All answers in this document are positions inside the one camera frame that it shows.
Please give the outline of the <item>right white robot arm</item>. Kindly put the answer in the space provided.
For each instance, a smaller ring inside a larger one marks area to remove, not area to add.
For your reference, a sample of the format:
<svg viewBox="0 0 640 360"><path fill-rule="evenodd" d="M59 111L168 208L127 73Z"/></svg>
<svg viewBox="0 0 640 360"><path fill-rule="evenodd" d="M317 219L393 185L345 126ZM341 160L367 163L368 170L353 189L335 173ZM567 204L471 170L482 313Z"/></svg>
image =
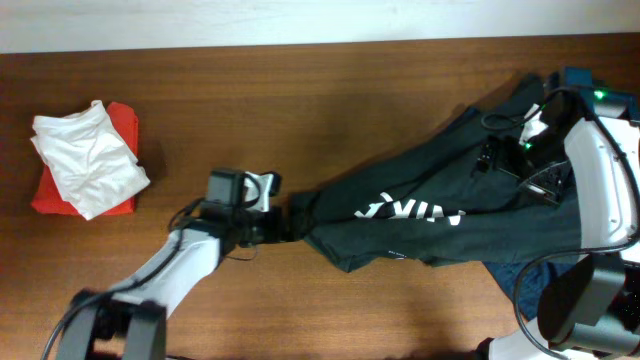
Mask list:
<svg viewBox="0 0 640 360"><path fill-rule="evenodd" d="M537 201L561 205L574 190L580 241L546 251L540 266L572 267L542 291L537 314L487 341L490 359L620 359L639 354L639 105L587 69L550 76L522 115L481 118L491 134L478 159Z"/></svg>

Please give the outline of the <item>dark green Nike t-shirt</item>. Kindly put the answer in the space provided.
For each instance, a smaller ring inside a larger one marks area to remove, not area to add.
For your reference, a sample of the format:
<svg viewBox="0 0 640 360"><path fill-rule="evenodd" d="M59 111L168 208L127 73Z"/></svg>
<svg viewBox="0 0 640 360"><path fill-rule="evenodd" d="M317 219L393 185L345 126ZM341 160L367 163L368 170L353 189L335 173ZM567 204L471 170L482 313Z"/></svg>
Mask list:
<svg viewBox="0 0 640 360"><path fill-rule="evenodd" d="M498 168L477 167L490 132L470 107L430 140L370 164L317 191L292 196L293 236L352 272L379 257L432 266L518 263L575 249L581 240L576 189L560 204L528 196Z"/></svg>

